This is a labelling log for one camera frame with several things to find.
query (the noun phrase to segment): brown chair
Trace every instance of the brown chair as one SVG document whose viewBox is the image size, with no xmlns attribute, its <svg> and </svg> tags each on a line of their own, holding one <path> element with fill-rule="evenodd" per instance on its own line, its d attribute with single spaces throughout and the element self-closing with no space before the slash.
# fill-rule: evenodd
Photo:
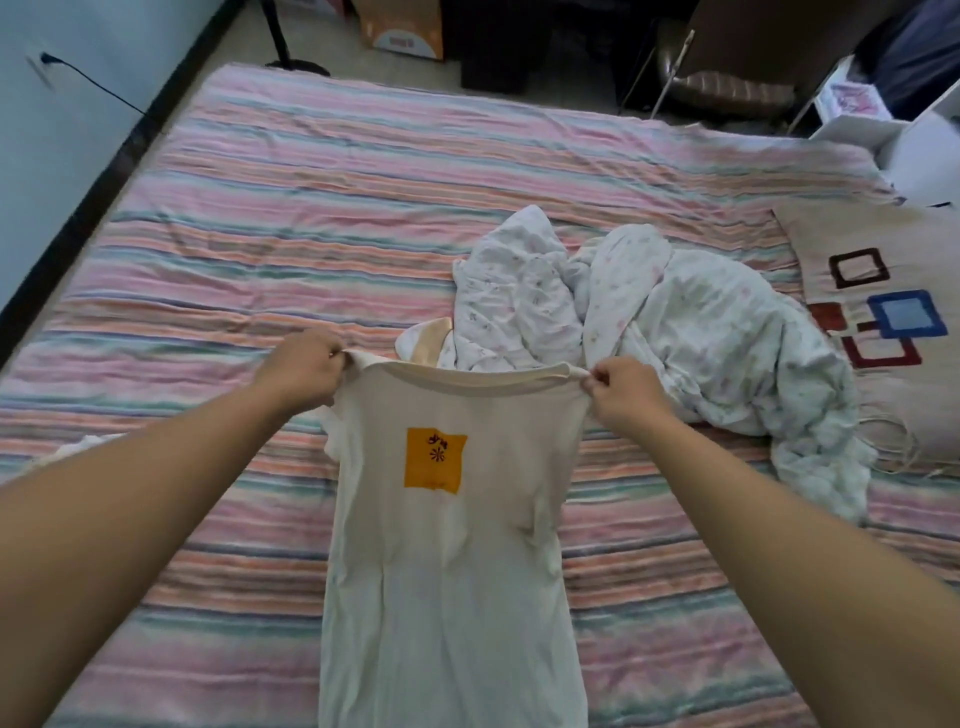
<svg viewBox="0 0 960 728">
<path fill-rule="evenodd" d="M 690 21 L 661 20 L 651 60 L 663 89 L 690 106 L 751 118 L 809 107 L 833 66 L 911 0 L 700 0 Z M 621 109 L 626 105 L 624 98 Z"/>
</svg>

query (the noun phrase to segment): multicolored striped fabric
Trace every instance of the multicolored striped fabric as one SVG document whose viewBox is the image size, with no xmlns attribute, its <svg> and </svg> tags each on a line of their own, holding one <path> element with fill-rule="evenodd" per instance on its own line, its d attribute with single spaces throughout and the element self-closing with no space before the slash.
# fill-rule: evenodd
<svg viewBox="0 0 960 728">
<path fill-rule="evenodd" d="M 649 222 L 797 295 L 770 212 L 784 196 L 891 192 L 853 147 L 226 67 L 0 383 L 0 473 L 223 392 L 296 329 L 390 354 L 401 330 L 450 313 L 454 258 L 529 204 L 571 250 Z M 708 433 L 768 468 L 762 442 Z M 53 725 L 316 724 L 336 488 L 323 447 L 308 413 L 257 455 Z M 813 725 L 643 452 L 588 432 L 564 518 L 592 725 Z M 956 483 L 877 483 L 870 519 L 960 579 Z"/>
</svg>

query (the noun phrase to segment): light blue wall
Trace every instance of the light blue wall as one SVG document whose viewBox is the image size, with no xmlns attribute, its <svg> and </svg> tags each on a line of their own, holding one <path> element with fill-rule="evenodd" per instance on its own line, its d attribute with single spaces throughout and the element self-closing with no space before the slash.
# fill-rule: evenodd
<svg viewBox="0 0 960 728">
<path fill-rule="evenodd" d="M 42 49 L 145 109 L 223 0 L 0 0 L 0 307 L 139 115 Z"/>
</svg>

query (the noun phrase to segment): cushion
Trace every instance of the cushion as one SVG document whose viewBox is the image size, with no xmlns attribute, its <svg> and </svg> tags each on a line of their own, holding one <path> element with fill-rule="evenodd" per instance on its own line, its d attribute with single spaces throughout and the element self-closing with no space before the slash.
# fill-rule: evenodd
<svg viewBox="0 0 960 728">
<path fill-rule="evenodd" d="M 812 201 L 774 213 L 807 308 L 851 360 L 880 464 L 960 474 L 960 215 Z"/>
<path fill-rule="evenodd" d="M 685 38 L 686 26 L 682 22 L 660 22 L 657 28 L 657 69 L 661 84 L 670 77 Z M 678 76 L 669 93 L 677 101 L 699 109 L 753 118 L 778 116 L 790 109 L 796 98 L 792 85 L 760 84 L 719 71 L 697 71 Z"/>
</svg>

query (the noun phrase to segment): blue square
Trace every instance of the blue square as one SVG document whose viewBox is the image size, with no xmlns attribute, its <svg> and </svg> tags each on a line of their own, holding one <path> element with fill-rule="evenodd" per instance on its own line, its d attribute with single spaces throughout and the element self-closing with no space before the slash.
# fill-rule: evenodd
<svg viewBox="0 0 960 728">
<path fill-rule="evenodd" d="M 867 305 L 884 339 L 946 336 L 947 326 L 926 291 L 898 291 L 870 296 Z"/>
</svg>

